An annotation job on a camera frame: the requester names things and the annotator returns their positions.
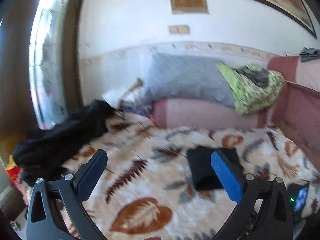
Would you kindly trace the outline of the grey quilted pillow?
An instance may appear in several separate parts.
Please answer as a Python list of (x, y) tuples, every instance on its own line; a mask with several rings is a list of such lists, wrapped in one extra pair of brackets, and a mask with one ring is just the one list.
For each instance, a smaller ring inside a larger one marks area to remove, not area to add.
[(153, 54), (141, 101), (201, 99), (234, 108), (232, 91), (218, 64), (223, 61), (207, 56)]

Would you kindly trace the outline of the small brown wall plaque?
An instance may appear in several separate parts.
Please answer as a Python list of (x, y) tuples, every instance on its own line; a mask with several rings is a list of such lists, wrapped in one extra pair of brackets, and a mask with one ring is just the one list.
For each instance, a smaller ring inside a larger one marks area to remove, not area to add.
[(170, 4), (173, 14), (209, 13), (207, 0), (170, 0)]

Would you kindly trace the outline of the black cloth pile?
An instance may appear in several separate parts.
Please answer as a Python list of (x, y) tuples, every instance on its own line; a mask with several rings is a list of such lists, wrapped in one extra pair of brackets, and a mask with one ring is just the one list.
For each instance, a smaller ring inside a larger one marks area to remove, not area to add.
[(71, 114), (52, 129), (33, 129), (13, 151), (15, 164), (22, 169), (19, 182), (34, 186), (38, 178), (55, 181), (65, 173), (62, 166), (78, 154), (82, 146), (108, 132), (106, 119), (116, 110), (95, 100)]

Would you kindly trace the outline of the white cloth by pillow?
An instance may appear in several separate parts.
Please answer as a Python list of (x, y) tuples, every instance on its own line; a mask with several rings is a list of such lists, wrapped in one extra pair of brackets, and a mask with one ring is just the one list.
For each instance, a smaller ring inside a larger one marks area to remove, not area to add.
[(126, 87), (113, 88), (103, 92), (101, 97), (111, 107), (118, 109), (121, 101), (125, 98), (128, 91), (129, 89)]

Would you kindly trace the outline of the green patterned pillow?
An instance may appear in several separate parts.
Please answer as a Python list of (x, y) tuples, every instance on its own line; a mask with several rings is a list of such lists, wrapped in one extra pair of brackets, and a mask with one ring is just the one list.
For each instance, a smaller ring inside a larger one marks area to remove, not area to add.
[[(244, 75), (238, 74), (235, 71), (237, 68), (231, 68), (222, 63), (216, 66), (231, 88), (235, 110), (240, 115), (252, 114), (271, 107), (279, 98), (285, 82), (280, 72), (267, 70), (268, 87), (258, 87)], [(261, 69), (256, 64), (247, 64), (245, 66), (256, 70)]]

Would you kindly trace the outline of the leaf pattern fleece blanket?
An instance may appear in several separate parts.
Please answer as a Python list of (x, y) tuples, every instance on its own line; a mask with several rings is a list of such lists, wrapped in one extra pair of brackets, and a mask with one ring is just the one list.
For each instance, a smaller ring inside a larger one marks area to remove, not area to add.
[(308, 185), (302, 217), (319, 210), (319, 172), (299, 146), (275, 127), (209, 131), (164, 129), (127, 114), (63, 166), (75, 172), (96, 150), (108, 164), (84, 208), (108, 239), (209, 239), (235, 207), (223, 189), (197, 191), (187, 152), (197, 146), (234, 148), (245, 173)]

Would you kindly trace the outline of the pink quilted mattress cover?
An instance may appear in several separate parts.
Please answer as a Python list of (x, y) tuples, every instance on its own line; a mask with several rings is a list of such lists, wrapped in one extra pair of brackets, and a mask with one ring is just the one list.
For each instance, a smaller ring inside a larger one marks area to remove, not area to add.
[(156, 125), (217, 131), (274, 124), (297, 144), (315, 168), (319, 168), (319, 60), (303, 62), (298, 56), (275, 57), (267, 67), (285, 78), (280, 97), (269, 109), (241, 116), (234, 109), (215, 102), (164, 99), (153, 106)]

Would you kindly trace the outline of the window with brown frame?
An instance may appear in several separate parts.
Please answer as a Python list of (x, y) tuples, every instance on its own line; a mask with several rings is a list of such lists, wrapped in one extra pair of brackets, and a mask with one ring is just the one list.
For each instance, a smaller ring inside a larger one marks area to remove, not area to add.
[(1, 1), (2, 139), (52, 128), (81, 106), (82, 1)]

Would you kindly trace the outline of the dark grey folded cloth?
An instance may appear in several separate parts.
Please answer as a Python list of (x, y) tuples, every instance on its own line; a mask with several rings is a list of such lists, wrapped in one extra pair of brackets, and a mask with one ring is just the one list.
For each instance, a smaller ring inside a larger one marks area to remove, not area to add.
[(265, 88), (269, 85), (268, 71), (263, 68), (256, 70), (249, 68), (249, 66), (244, 66), (236, 69), (235, 71), (238, 74), (244, 75), (258, 87)]

